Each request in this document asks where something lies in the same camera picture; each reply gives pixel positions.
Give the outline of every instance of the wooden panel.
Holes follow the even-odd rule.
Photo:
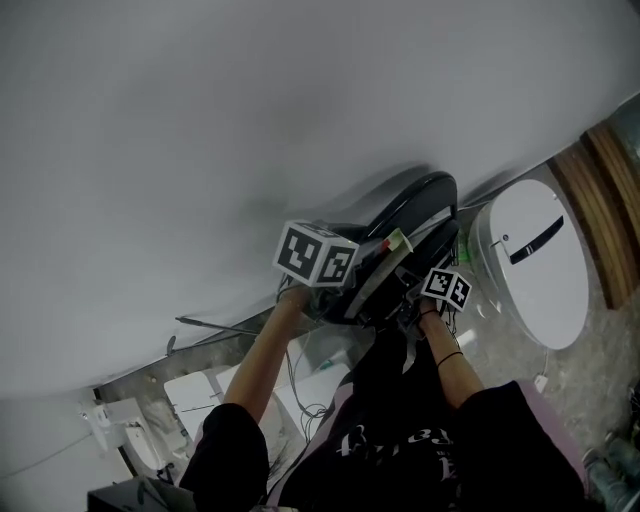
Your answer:
[[[640,187],[633,163],[606,121],[587,131],[581,141],[609,189],[640,271]]]
[[[639,276],[611,194],[580,143],[558,153],[548,164],[585,234],[607,307],[618,309],[635,290]]]

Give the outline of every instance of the gray floor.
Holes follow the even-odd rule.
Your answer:
[[[524,178],[547,183],[569,209],[546,166],[534,169]],[[476,213],[477,210],[461,212],[467,229]],[[549,354],[546,370],[549,382],[544,395],[581,448],[586,450],[602,444],[608,430],[624,429],[628,423],[628,389],[640,376],[640,293],[636,290],[621,310],[607,310],[593,260],[584,240],[582,242],[589,274],[589,314],[579,339],[571,347]],[[475,331],[475,340],[464,345],[463,351],[485,385],[533,379],[545,367],[545,351],[529,340],[507,315],[499,315],[493,310],[480,293],[468,262],[462,261],[459,271],[474,285],[474,293],[465,313],[458,315],[457,332],[463,335],[470,329]],[[259,328],[263,321],[264,315],[248,325]],[[205,368],[235,365],[251,342],[250,337],[240,336],[177,353],[103,386],[102,396],[106,401],[135,397],[143,411],[162,401],[168,405],[162,387],[164,382]],[[350,351],[354,363],[369,342],[365,333],[354,331],[354,347]],[[285,448],[285,458],[290,461],[303,446],[301,438],[295,426],[287,422],[283,424],[280,437],[278,446]],[[139,466],[134,454],[131,458],[134,465]],[[176,461],[176,473],[185,464]]]

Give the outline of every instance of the white robot vacuum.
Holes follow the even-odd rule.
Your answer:
[[[582,330],[587,267],[566,209],[548,186],[515,183],[478,214],[469,235],[482,292],[534,341],[559,350]]]

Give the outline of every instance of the person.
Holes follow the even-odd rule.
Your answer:
[[[205,419],[181,480],[199,511],[256,505],[306,510],[579,510],[579,470],[538,423],[521,387],[485,389],[435,303],[420,304],[413,365],[407,340],[378,329],[337,389],[315,436],[267,494],[262,417],[306,287],[282,295]]]

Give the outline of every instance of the white wall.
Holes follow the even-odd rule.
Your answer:
[[[640,88],[626,0],[3,9],[3,396],[157,358],[175,315],[259,309],[283,220],[393,166],[427,161],[466,193]]]
[[[87,491],[131,478],[118,452],[101,453],[93,436],[43,464],[3,478],[91,431],[76,411],[87,392],[0,402],[0,510],[82,512]]]

